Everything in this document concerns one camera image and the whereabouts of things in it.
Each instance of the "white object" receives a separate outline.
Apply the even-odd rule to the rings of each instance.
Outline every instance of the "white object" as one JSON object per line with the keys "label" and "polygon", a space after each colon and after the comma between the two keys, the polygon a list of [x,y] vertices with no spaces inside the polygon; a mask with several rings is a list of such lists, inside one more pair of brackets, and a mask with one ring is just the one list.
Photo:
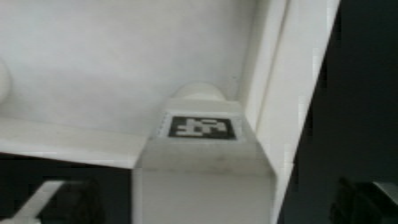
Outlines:
{"label": "white object", "polygon": [[134,171],[136,224],[272,222],[276,173],[244,110],[203,99],[168,102]]}

